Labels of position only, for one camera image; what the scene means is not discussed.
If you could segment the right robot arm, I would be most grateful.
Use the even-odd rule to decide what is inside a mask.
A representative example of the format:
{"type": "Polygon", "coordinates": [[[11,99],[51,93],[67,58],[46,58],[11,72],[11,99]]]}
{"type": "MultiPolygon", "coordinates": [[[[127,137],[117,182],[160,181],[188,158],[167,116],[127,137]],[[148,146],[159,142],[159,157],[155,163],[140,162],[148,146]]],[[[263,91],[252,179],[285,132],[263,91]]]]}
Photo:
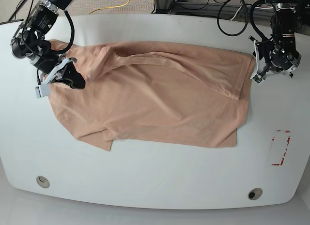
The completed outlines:
{"type": "Polygon", "coordinates": [[[66,52],[71,48],[75,28],[67,11],[74,0],[44,0],[31,5],[25,21],[23,21],[11,39],[13,56],[17,59],[28,58],[37,68],[37,82],[39,86],[52,83],[62,83],[72,89],[85,88],[85,80],[74,67],[75,58],[67,58],[66,52]],[[51,42],[45,35],[55,24],[58,11],[64,11],[69,22],[71,34],[67,46],[61,50],[52,49],[51,42]]]}

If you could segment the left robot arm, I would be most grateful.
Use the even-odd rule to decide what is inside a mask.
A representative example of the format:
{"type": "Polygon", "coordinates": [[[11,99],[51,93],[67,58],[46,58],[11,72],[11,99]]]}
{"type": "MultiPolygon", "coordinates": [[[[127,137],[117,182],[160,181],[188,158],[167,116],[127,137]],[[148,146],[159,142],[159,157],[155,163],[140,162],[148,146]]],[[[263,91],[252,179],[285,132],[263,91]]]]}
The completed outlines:
{"type": "Polygon", "coordinates": [[[235,37],[242,34],[250,23],[261,38],[258,41],[253,36],[249,37],[254,44],[253,55],[256,58],[256,70],[251,79],[260,84],[268,77],[278,74],[293,77],[293,71],[300,65],[301,61],[301,54],[296,50],[295,44],[295,7],[297,0],[258,0],[251,5],[250,9],[244,0],[240,0],[242,7],[245,8],[245,25],[240,32],[235,34],[226,33],[219,23],[222,9],[230,1],[224,2],[218,11],[217,26],[219,30],[227,36],[235,37]],[[270,4],[273,9],[270,20],[272,29],[270,38],[259,30],[253,18],[254,10],[262,4],[270,4]]]}

